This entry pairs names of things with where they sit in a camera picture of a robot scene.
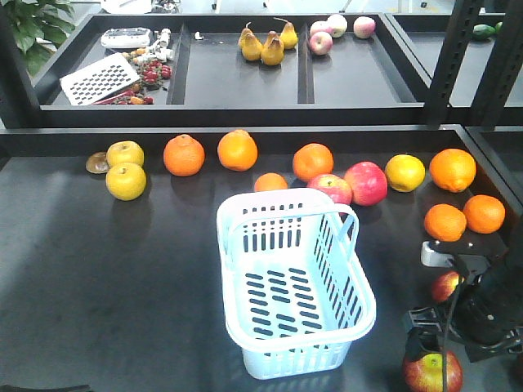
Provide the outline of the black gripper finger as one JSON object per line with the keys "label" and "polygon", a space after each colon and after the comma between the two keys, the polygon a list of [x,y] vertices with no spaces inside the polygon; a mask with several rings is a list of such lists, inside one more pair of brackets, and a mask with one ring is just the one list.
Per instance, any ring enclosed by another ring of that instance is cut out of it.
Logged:
{"label": "black gripper finger", "polygon": [[406,358],[410,362],[418,361],[429,354],[440,354],[438,336],[441,324],[433,307],[414,308],[402,317],[407,333],[405,342]]}

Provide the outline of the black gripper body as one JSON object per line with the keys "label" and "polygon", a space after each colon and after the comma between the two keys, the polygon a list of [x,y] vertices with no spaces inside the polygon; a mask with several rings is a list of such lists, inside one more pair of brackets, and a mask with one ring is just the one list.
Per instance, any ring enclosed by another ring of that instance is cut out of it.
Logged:
{"label": "black gripper body", "polygon": [[522,261],[507,254],[480,270],[450,267],[464,281],[436,305],[440,324],[465,347],[471,362],[522,352]]}

